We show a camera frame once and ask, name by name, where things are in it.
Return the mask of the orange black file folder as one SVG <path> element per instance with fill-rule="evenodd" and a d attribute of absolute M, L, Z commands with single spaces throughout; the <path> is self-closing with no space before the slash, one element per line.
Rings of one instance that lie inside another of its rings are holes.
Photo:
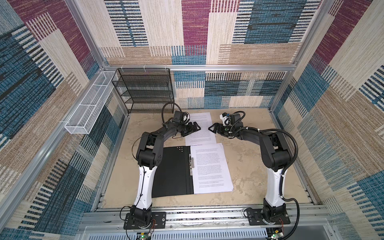
<path fill-rule="evenodd" d="M 164 148 L 163 159 L 158 166 L 152 189 L 152 197 L 193 195 L 191 147 Z"/>

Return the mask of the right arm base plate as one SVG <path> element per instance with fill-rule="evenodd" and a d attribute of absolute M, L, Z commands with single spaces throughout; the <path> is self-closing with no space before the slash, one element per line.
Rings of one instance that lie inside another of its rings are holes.
<path fill-rule="evenodd" d="M 246 208 L 243 214 L 250 226 L 289 225 L 291 223 L 287 211 Z"/>

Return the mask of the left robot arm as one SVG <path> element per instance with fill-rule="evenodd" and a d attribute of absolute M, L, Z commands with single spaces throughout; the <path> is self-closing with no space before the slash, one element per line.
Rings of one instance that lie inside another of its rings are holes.
<path fill-rule="evenodd" d="M 165 121 L 164 110 L 168 105 L 176 106 L 174 116 Z M 138 138 L 139 145 L 135 160 L 139 165 L 139 185 L 134 204 L 130 207 L 126 222 L 137 224 L 140 228 L 150 226 L 152 217 L 152 189 L 155 173 L 164 156 L 164 143 L 170 137 L 180 134 L 186 137 L 201 130 L 196 122 L 191 122 L 190 114 L 182 111 L 174 102 L 164 104 L 162 111 L 162 127 L 154 132 L 144 132 Z"/>

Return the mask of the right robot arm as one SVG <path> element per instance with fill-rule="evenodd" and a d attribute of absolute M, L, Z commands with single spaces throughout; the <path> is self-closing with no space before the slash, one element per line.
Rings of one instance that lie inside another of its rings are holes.
<path fill-rule="evenodd" d="M 267 168 L 268 186 L 264 198 L 262 218 L 266 224 L 274 224 L 286 215 L 284 197 L 285 176 L 288 168 L 296 161 L 298 144 L 288 132 L 280 129 L 260 130 L 244 126 L 244 111 L 220 115 L 221 123 L 214 123 L 208 130 L 228 139 L 239 139 L 260 146 L 262 162 Z"/>

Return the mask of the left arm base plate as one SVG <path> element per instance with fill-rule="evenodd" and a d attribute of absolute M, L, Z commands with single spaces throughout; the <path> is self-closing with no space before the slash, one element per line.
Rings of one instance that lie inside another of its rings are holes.
<path fill-rule="evenodd" d="M 143 218 L 140 216 L 135 217 L 133 214 L 128 213 L 124 221 L 124 230 L 149 230 L 150 228 L 155 230 L 164 229 L 166 220 L 166 212 L 152 212 L 150 216 L 146 214 Z"/>

